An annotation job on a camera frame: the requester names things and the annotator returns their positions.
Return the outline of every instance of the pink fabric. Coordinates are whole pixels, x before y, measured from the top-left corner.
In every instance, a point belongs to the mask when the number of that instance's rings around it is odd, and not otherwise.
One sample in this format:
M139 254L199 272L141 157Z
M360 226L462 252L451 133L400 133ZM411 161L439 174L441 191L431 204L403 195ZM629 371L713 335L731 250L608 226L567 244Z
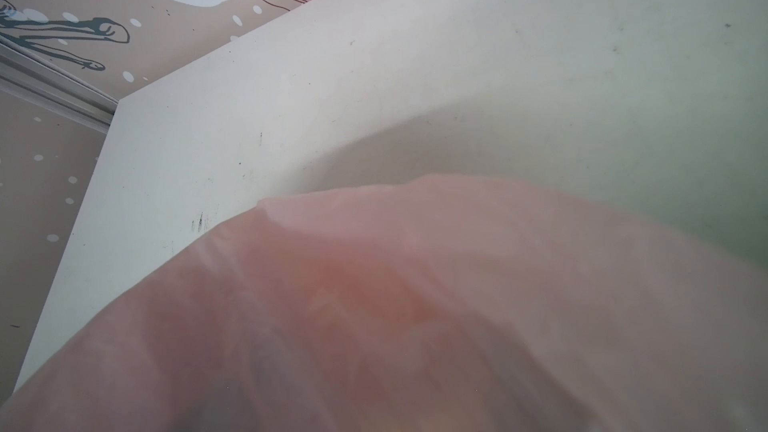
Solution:
M748 264L518 182L272 198L107 306L0 430L757 430L766 298Z

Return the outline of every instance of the pink plastic bag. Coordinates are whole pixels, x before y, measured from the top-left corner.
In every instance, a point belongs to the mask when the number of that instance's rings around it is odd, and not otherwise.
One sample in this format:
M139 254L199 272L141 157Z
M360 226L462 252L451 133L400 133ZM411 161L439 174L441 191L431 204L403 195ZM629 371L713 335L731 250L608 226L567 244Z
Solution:
M490 178L272 198L112 302L0 430L758 430L768 280Z

